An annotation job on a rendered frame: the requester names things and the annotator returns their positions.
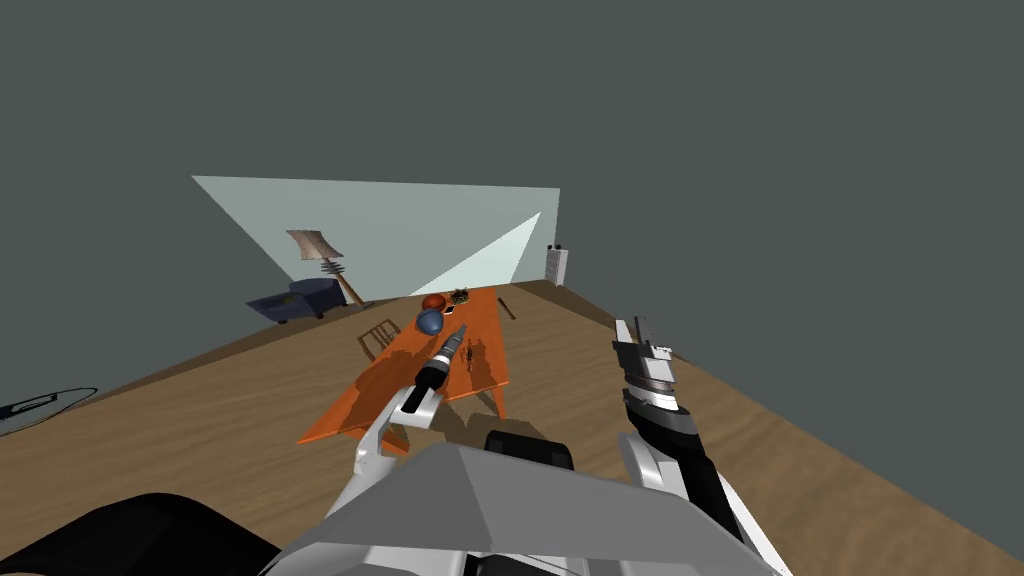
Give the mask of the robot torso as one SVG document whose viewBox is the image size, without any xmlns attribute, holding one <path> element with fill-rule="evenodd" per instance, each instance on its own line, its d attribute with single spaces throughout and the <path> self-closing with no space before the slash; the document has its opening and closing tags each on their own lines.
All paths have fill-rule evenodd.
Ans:
<svg viewBox="0 0 1024 576">
<path fill-rule="evenodd" d="M 260 576 L 788 576 L 676 494 L 439 443 L 364 472 Z"/>
</svg>

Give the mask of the orange table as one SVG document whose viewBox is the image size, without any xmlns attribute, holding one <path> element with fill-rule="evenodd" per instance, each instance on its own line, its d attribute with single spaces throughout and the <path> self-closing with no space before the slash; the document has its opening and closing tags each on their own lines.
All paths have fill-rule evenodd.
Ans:
<svg viewBox="0 0 1024 576">
<path fill-rule="evenodd" d="M 394 342 L 359 374 L 356 380 L 298 440 L 314 442 L 338 434 L 360 439 L 395 393 L 414 384 L 416 373 L 436 355 L 444 340 L 463 324 L 464 340 L 451 362 L 446 381 L 439 389 L 441 401 L 451 402 L 489 393 L 498 417 L 506 417 L 503 388 L 509 383 L 507 358 L 501 326 L 501 312 L 494 287 L 471 289 L 469 302 L 444 317 L 444 329 L 436 336 L 419 332 L 410 323 Z M 481 340 L 486 346 L 482 365 L 468 373 L 462 357 L 467 340 Z"/>
</svg>

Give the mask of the wooden chair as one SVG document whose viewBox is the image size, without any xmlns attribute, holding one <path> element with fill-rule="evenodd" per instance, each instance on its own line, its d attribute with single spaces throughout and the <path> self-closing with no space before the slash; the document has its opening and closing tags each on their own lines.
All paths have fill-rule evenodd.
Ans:
<svg viewBox="0 0 1024 576">
<path fill-rule="evenodd" d="M 400 327 L 390 318 L 386 318 L 358 335 L 356 341 L 367 359 L 373 362 L 378 354 L 390 346 L 400 333 Z"/>
</svg>

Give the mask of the grey oval shape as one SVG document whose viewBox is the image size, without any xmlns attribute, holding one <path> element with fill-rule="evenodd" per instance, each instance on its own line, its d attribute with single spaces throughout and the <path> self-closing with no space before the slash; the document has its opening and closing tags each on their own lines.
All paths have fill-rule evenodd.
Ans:
<svg viewBox="0 0 1024 576">
<path fill-rule="evenodd" d="M 76 387 L 0 406 L 0 437 L 32 427 L 81 404 L 98 392 Z"/>
</svg>

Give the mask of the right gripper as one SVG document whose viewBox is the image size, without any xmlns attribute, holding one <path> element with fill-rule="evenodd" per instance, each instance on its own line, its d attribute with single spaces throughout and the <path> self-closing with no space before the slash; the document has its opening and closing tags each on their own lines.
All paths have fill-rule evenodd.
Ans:
<svg viewBox="0 0 1024 576">
<path fill-rule="evenodd" d="M 612 341 L 618 366 L 628 383 L 674 383 L 672 351 L 653 343 L 653 332 L 645 316 L 634 317 L 634 341 L 628 323 L 615 320 L 616 340 Z"/>
</svg>

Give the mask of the floor lamp with beige shade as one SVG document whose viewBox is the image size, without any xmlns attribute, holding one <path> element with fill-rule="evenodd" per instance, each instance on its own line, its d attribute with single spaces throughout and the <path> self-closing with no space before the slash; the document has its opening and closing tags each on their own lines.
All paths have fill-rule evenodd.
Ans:
<svg viewBox="0 0 1024 576">
<path fill-rule="evenodd" d="M 372 302 L 366 302 L 345 279 L 345 269 L 338 262 L 344 255 L 326 240 L 321 231 L 288 230 L 286 233 L 297 244 L 301 260 L 319 261 L 321 271 L 332 275 L 357 306 L 368 308 L 372 305 Z"/>
</svg>

